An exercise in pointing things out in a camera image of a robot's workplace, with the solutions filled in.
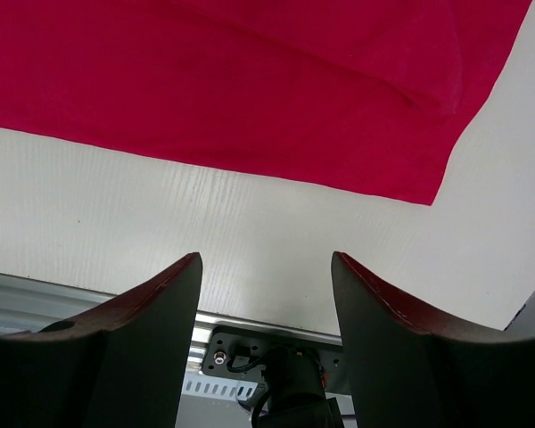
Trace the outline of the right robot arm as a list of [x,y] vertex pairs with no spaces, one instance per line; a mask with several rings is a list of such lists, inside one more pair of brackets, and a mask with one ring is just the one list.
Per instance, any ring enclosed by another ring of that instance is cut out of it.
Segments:
[[[212,334],[232,375],[258,370],[254,427],[340,427],[325,395],[346,375],[360,427],[535,427],[535,335],[450,315],[382,280],[351,256],[332,259],[342,343],[228,326]],[[202,282],[184,256],[94,309],[35,332],[0,336],[0,427],[171,427],[177,420]]]

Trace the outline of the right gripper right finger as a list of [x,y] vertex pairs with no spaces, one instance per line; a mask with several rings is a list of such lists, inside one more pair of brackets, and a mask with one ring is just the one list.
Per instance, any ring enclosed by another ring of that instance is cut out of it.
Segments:
[[361,427],[535,427],[535,334],[456,317],[336,252],[331,274]]

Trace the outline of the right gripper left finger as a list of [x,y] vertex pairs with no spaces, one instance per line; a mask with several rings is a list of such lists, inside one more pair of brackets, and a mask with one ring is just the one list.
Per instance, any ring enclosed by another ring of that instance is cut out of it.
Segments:
[[202,284],[190,253],[39,332],[0,336],[0,427],[172,427]]

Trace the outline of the magenta t shirt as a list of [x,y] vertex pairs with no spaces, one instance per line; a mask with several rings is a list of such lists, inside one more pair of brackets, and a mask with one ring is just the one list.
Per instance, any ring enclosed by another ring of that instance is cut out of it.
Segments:
[[0,128],[430,205],[526,1],[0,1]]

